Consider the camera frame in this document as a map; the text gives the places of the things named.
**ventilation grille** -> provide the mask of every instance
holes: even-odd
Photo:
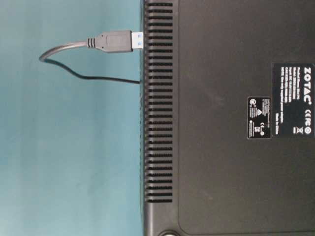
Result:
[[[145,200],[173,199],[173,3],[147,0],[145,32]]]

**usb plug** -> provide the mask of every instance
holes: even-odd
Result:
[[[103,32],[96,38],[88,38],[87,46],[107,53],[132,52],[133,49],[143,48],[143,32]]]

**usb cable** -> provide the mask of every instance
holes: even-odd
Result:
[[[139,81],[135,80],[126,80],[126,79],[118,79],[111,77],[102,77],[102,76],[85,76],[76,73],[66,65],[58,62],[56,60],[48,59],[51,55],[61,52],[67,49],[73,48],[95,48],[107,53],[122,53],[122,52],[132,52],[134,49],[143,49],[143,32],[131,32],[129,30],[124,31],[110,31],[103,32],[99,36],[95,38],[88,38],[87,41],[73,42],[67,43],[64,45],[60,45],[58,47],[52,48],[47,52],[43,53],[39,60],[42,62],[54,64],[60,66],[61,68],[67,70],[74,76],[85,79],[85,80],[111,80],[118,82],[126,82],[132,84],[139,84]]]

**teal surface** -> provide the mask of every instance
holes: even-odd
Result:
[[[141,235],[139,85],[83,81],[47,49],[139,30],[139,0],[2,0],[0,236]],[[85,75],[139,80],[139,52],[52,56]]]

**product label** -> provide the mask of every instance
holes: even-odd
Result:
[[[270,98],[248,98],[248,126],[249,139],[269,139],[270,132]]]
[[[314,137],[314,75],[311,63],[274,64],[273,137]]]

